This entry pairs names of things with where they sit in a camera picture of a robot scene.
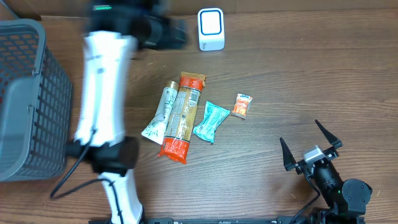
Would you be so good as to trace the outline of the white bamboo print tube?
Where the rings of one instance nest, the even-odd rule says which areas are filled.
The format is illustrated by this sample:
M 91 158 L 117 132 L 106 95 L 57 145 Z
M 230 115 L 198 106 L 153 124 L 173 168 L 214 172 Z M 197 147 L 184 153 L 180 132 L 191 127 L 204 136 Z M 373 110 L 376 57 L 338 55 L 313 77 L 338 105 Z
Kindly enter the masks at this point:
M 141 132 L 141 135 L 157 144 L 162 144 L 165 131 L 169 122 L 175 99 L 177 97 L 179 84 L 174 81 L 168 81 L 162 90 L 159 105 L 155 112 L 155 116 Z

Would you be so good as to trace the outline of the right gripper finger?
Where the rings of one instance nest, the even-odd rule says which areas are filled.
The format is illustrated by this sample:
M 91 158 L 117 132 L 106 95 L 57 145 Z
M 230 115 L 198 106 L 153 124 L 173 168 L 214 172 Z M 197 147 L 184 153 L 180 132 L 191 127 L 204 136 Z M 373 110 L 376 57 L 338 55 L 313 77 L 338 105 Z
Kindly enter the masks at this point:
M 297 162 L 295 161 L 289 147 L 285 143 L 284 139 L 280 137 L 280 143 L 282 147 L 283 163 L 286 170 L 292 170 L 297 167 Z
M 338 139 L 335 135 L 329 132 L 323 125 L 316 119 L 315 123 L 317 124 L 320 131 L 323 133 L 324 137 L 326 137 L 327 141 L 335 148 L 338 149 L 343 145 L 340 139 Z

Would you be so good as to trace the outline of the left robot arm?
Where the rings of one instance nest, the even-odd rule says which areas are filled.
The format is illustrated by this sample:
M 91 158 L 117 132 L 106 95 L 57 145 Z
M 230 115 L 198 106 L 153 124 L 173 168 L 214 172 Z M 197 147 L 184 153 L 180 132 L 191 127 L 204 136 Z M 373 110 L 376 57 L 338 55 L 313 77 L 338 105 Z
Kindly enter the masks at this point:
M 93 1 L 84 35 L 81 114 L 69 155 L 90 163 L 111 207 L 110 223 L 144 223 L 134 182 L 139 141 L 125 132 L 126 80 L 142 49 L 180 49 L 183 21 L 165 15 L 158 0 Z

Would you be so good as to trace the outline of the orange pasta packet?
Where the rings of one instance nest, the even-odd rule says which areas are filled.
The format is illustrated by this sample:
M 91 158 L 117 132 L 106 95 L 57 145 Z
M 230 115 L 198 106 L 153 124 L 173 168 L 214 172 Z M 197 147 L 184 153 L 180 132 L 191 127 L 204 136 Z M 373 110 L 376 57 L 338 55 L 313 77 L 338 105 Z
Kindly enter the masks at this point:
M 206 75 L 182 72 L 178 93 L 170 114 L 159 157 L 187 163 L 195 117 L 201 93 L 205 87 Z

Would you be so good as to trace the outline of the teal wet wipes packet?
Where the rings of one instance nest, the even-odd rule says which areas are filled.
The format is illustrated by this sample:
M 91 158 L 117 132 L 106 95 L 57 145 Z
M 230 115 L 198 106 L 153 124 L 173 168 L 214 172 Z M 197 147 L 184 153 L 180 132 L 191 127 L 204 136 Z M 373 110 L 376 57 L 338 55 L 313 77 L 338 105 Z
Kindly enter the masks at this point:
M 218 126 L 229 116 L 229 114 L 229 110 L 207 101 L 203 121 L 194 127 L 193 133 L 204 141 L 214 143 L 215 132 Z

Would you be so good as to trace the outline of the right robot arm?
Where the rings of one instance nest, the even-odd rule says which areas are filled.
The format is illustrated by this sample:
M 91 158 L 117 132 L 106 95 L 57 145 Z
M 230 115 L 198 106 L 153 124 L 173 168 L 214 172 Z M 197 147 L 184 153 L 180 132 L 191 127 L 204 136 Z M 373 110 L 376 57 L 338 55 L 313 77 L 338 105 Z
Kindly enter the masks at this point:
M 328 149 L 315 146 L 303 155 L 301 161 L 296 161 L 283 138 L 280 138 L 284 167 L 287 171 L 294 169 L 302 174 L 317 195 L 304 205 L 293 217 L 288 217 L 289 223 L 364 223 L 366 205 L 371 199 L 372 188 L 362 180 L 342 180 L 335 169 L 332 160 L 339 156 L 337 149 L 343 143 L 335 135 L 325 129 L 319 121 L 315 121 L 327 141 Z M 309 218 L 302 213 L 319 197 L 323 197 L 327 208 L 314 209 Z

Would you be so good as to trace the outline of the small orange snack packet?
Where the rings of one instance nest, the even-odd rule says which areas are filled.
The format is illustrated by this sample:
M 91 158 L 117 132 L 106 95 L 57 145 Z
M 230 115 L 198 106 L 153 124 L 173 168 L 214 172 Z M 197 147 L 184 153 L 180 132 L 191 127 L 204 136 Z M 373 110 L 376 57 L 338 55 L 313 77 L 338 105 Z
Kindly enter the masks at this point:
M 242 119 L 246 119 L 248 109 L 250 108 L 252 97 L 244 94 L 237 94 L 234 108 L 231 112 L 232 115 Z

